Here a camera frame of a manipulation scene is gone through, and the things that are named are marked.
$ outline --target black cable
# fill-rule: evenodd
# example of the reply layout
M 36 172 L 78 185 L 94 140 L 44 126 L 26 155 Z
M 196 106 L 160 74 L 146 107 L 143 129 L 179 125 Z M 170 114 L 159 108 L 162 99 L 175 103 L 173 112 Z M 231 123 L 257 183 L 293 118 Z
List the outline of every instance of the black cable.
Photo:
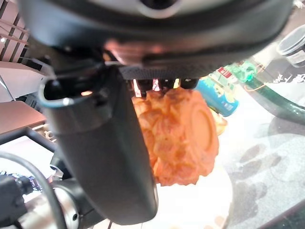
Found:
M 61 209 L 61 205 L 55 195 L 53 188 L 48 183 L 48 181 L 44 177 L 44 175 L 32 163 L 30 163 L 29 161 L 25 160 L 22 157 L 0 151 L 0 158 L 4 158 L 4 159 L 10 160 L 10 161 L 13 161 L 13 162 L 25 167 L 35 176 L 36 180 L 42 187 L 42 191 L 44 192 L 46 198 L 48 199 L 48 202 L 49 202 L 50 207 L 53 212 L 54 220 L 56 221 L 57 228 L 58 229 L 67 229 L 67 225 L 66 225 L 63 211 Z
M 107 229 L 111 229 L 112 226 L 112 221 L 109 222 L 108 228 Z

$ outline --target orange textured toy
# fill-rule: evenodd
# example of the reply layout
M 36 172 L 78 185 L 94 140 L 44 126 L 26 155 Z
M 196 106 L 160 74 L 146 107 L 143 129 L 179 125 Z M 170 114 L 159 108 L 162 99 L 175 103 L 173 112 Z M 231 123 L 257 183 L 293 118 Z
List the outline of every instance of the orange textured toy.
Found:
M 201 94 L 177 88 L 132 99 L 157 183 L 196 184 L 218 154 L 214 118 Z

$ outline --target orange object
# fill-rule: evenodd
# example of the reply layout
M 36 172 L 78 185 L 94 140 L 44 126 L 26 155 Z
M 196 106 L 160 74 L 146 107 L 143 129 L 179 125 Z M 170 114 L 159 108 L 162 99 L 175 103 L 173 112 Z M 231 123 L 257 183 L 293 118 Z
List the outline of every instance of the orange object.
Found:
M 209 175 L 219 142 L 211 111 L 198 91 L 150 91 L 132 99 L 156 181 L 163 186 L 196 184 Z

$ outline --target silver cylinder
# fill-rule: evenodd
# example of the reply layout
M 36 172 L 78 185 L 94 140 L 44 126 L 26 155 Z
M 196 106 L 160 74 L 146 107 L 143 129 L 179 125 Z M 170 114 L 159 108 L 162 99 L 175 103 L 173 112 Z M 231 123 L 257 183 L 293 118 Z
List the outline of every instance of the silver cylinder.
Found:
M 79 214 L 71 196 L 61 188 L 55 188 L 55 194 L 61 204 L 67 228 L 77 229 Z M 47 198 L 42 194 L 26 203 L 28 213 L 18 219 L 23 229 L 57 229 Z

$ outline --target blue can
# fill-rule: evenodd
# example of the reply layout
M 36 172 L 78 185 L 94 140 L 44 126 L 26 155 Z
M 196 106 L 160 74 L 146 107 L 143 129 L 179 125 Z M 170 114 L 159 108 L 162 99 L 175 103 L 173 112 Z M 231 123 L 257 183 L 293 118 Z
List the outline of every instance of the blue can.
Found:
M 233 93 L 225 91 L 210 77 L 199 80 L 195 90 L 198 90 L 210 108 L 217 113 L 228 117 L 237 109 L 239 102 L 234 98 Z

